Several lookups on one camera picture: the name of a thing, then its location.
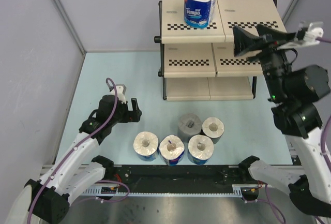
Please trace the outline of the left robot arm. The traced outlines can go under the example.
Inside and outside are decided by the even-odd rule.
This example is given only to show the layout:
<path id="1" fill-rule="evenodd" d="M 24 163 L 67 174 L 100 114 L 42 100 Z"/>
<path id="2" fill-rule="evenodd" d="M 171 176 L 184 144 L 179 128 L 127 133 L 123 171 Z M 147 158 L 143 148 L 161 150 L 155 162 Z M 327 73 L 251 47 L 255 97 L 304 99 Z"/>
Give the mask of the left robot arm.
<path id="1" fill-rule="evenodd" d="M 48 223 L 60 223 L 75 199 L 92 184 L 114 177 L 113 161 L 96 156 L 78 172 L 82 161 L 111 133 L 118 123 L 137 123 L 142 111 L 136 98 L 132 110 L 123 94 L 104 95 L 97 109 L 85 120 L 68 151 L 39 180 L 30 179 L 16 198 L 6 223 L 30 223 L 37 216 Z"/>

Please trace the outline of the Tempo dark blue paper roll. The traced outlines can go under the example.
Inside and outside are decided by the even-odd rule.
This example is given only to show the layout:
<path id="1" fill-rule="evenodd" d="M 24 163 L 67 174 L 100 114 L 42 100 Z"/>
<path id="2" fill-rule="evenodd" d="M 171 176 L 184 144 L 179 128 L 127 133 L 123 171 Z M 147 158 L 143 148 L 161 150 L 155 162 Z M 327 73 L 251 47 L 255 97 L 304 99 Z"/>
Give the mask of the Tempo dark blue paper roll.
<path id="1" fill-rule="evenodd" d="M 194 28 L 206 28 L 212 21 L 216 0 L 184 0 L 184 21 Z"/>

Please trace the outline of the dark blue paper roll front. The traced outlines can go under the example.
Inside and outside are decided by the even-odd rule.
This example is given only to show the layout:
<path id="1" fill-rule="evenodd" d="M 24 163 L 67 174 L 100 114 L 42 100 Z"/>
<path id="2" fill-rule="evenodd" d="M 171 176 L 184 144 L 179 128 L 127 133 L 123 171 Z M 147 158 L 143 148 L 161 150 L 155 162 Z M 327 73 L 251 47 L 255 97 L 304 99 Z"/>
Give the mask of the dark blue paper roll front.
<path id="1" fill-rule="evenodd" d="M 185 146 L 178 136 L 168 135 L 160 142 L 159 153 L 168 166 L 175 166 L 182 160 Z"/>

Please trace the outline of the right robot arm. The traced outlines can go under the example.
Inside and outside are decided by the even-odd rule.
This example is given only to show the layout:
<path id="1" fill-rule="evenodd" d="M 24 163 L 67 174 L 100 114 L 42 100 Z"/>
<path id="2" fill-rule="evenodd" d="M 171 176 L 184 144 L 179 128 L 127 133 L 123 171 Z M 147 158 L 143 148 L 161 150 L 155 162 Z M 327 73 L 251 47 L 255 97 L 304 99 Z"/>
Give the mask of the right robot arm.
<path id="1" fill-rule="evenodd" d="M 323 39 L 322 22 L 300 25 L 294 33 L 281 32 L 262 24 L 257 34 L 233 26 L 234 56 L 255 52 L 248 61 L 261 64 L 270 95 L 274 124 L 297 153 L 304 174 L 292 174 L 268 165 L 256 156 L 239 164 L 239 179 L 271 185 L 290 197 L 304 214 L 330 217 L 330 151 L 326 135 L 330 123 L 323 124 L 315 103 L 330 93 L 328 72 L 310 65 L 292 69 L 286 51 L 316 46 Z"/>

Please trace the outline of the grey paper roll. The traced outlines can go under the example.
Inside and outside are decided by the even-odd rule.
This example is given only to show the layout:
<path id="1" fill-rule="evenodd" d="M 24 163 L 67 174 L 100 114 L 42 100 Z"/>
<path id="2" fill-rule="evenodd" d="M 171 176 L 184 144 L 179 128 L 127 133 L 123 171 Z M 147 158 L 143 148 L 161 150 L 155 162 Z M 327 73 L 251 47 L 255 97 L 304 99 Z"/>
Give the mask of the grey paper roll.
<path id="1" fill-rule="evenodd" d="M 197 115 L 187 113 L 179 118 L 177 127 L 177 136 L 187 143 L 193 136 L 200 134 L 202 121 Z"/>

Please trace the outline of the dark green paper roll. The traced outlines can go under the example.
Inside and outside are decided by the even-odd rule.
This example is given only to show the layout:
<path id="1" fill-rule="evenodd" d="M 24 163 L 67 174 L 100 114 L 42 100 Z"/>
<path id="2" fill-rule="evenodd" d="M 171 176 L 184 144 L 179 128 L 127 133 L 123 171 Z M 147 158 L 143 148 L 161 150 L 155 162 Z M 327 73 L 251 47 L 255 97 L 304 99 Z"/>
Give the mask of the dark green paper roll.
<path id="1" fill-rule="evenodd" d="M 216 117 L 209 117 L 202 123 L 201 134 L 209 137 L 214 144 L 217 144 L 224 134 L 224 123 Z"/>

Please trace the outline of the light blue paper roll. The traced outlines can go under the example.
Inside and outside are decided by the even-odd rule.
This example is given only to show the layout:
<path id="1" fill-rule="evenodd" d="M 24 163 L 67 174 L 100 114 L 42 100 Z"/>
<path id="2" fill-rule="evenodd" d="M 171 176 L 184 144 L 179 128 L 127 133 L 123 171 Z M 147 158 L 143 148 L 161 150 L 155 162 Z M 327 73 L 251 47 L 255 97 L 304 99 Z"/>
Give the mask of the light blue paper roll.
<path id="1" fill-rule="evenodd" d="M 195 135 L 188 142 L 188 158 L 195 165 L 204 165 L 212 157 L 214 143 L 204 135 Z"/>
<path id="2" fill-rule="evenodd" d="M 148 131 L 137 134 L 133 142 L 133 149 L 143 161 L 153 161 L 158 156 L 158 137 Z"/>

